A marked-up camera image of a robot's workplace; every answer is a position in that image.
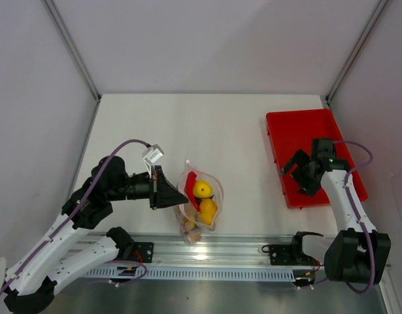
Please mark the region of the red toy chili pepper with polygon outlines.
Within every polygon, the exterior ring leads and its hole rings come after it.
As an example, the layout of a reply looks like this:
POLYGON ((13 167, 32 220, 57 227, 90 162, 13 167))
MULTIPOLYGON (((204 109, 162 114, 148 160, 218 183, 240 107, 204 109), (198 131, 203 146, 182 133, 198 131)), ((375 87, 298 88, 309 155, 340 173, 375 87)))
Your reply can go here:
POLYGON ((201 211, 199 204, 197 203, 194 193, 193 193, 193 188, 195 186, 197 174, 193 171, 190 171, 186 177, 186 183, 184 187, 184 191, 190 201, 190 203, 194 206, 195 210, 199 213, 201 211))

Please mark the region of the yellow toy pepper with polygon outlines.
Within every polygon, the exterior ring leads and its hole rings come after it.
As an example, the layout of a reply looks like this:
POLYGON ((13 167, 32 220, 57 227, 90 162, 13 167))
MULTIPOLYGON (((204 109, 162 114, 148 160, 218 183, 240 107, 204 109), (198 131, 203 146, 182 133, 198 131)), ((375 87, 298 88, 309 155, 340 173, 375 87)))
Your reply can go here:
POLYGON ((206 199, 212 196, 213 189, 207 181, 196 180, 193 186, 193 195, 199 199, 206 199))

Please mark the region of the longan bunch with leaves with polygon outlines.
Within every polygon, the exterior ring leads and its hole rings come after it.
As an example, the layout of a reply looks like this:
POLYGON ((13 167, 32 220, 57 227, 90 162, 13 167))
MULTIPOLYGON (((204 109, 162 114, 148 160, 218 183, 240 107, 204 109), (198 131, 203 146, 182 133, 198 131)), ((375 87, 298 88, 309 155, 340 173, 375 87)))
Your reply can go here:
POLYGON ((192 204, 185 204, 182 211, 181 225, 186 236, 194 236, 200 234, 200 228, 197 226, 197 211, 192 204))

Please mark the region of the clear pink zip top bag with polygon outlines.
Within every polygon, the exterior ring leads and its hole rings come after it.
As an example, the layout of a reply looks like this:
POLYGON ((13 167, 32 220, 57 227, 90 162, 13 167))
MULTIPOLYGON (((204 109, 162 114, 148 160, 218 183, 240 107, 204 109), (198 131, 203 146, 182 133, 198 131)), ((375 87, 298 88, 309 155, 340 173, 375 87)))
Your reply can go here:
POLYGON ((189 160, 185 161, 177 188, 188 198, 188 203, 175 207, 175 217, 183 241, 194 245, 203 234, 215 231, 222 212, 224 188, 215 176, 192 166, 189 160))

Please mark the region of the small yellow toy mango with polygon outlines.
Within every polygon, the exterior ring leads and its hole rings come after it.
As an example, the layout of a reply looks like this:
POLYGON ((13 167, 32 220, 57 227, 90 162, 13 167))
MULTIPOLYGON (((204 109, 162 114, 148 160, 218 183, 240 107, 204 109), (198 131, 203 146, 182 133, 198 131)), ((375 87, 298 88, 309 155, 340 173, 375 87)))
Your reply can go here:
POLYGON ((198 213, 199 220, 208 226, 213 223, 213 220, 218 211, 218 206, 214 200, 208 198, 202 200, 199 204, 201 211, 198 213))

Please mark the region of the toy ham slice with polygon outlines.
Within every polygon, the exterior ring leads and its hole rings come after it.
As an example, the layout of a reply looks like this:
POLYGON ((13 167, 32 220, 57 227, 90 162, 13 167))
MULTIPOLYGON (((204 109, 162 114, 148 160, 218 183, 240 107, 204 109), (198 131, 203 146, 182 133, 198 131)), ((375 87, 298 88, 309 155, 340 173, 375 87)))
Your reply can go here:
POLYGON ((190 245, 196 244, 201 239, 201 232, 197 230, 190 230, 185 234, 186 242, 190 245))

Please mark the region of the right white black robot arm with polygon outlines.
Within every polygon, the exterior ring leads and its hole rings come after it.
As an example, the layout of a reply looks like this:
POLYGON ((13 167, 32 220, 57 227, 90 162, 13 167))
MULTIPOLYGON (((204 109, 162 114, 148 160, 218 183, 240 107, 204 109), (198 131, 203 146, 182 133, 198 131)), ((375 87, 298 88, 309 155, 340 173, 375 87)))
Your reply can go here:
POLYGON ((335 217, 338 234, 324 245, 324 271, 330 281, 346 283, 361 294, 379 284, 391 249, 388 234, 378 232, 356 192, 347 160, 337 156, 336 141, 316 138, 307 154, 299 149, 281 169, 298 184, 298 192, 313 197, 323 190, 335 217))

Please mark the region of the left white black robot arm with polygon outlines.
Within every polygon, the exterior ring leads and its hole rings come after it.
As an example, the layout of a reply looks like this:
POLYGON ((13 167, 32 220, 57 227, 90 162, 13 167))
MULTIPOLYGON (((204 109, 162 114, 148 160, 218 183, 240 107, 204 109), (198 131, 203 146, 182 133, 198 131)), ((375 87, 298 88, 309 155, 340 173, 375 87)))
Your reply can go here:
POLYGON ((93 245, 70 258, 65 254, 113 212, 113 202, 148 200, 151 209, 185 204, 188 198, 166 178, 161 166, 128 175, 118 156, 107 156, 61 208, 41 241, 6 272, 4 303, 11 313, 40 313, 67 285, 111 261, 140 263, 134 239, 111 228, 93 245))

